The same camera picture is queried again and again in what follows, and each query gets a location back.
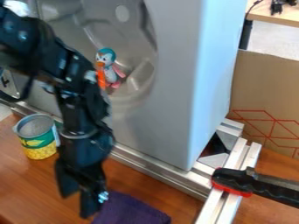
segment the wooden surface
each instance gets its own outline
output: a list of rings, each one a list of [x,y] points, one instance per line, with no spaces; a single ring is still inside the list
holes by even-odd
[[[61,199],[53,163],[27,159],[11,127],[18,118],[0,122],[0,223],[83,224],[79,195]],[[104,165],[108,188],[127,193],[171,216],[172,223],[193,223],[203,203],[112,159]]]
[[[299,181],[299,160],[262,149],[257,172]],[[253,195],[243,199],[234,219],[235,224],[299,223],[299,209]]]
[[[248,0],[246,11],[248,11],[255,1],[256,0]],[[285,4],[282,6],[282,14],[276,13],[273,16],[271,16],[270,6],[271,0],[264,0],[255,5],[250,11],[248,19],[299,27],[299,5],[292,7]]]

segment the floor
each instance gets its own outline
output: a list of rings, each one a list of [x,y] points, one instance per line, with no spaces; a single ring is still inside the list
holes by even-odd
[[[299,60],[299,28],[254,21],[248,50]]]

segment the purple cloth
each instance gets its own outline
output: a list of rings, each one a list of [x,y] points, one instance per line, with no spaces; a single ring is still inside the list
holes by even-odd
[[[171,218],[129,195],[110,192],[92,224],[170,224]]]

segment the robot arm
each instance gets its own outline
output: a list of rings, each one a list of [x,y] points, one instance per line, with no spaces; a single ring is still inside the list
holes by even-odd
[[[80,191],[80,216],[94,214],[108,198],[101,163],[115,140],[102,121],[108,104],[93,64],[67,47],[44,21],[19,17],[0,0],[0,67],[29,76],[19,99],[0,91],[7,102],[25,100],[35,79],[54,86],[63,120],[55,165],[60,194]]]

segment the white appliance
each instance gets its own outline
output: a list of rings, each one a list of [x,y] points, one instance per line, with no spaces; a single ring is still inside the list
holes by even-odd
[[[228,112],[246,0],[39,0],[31,13],[90,60],[116,51],[129,76],[110,93],[120,144],[190,170]],[[22,78],[16,78],[21,88]],[[59,116],[35,83],[35,108]]]

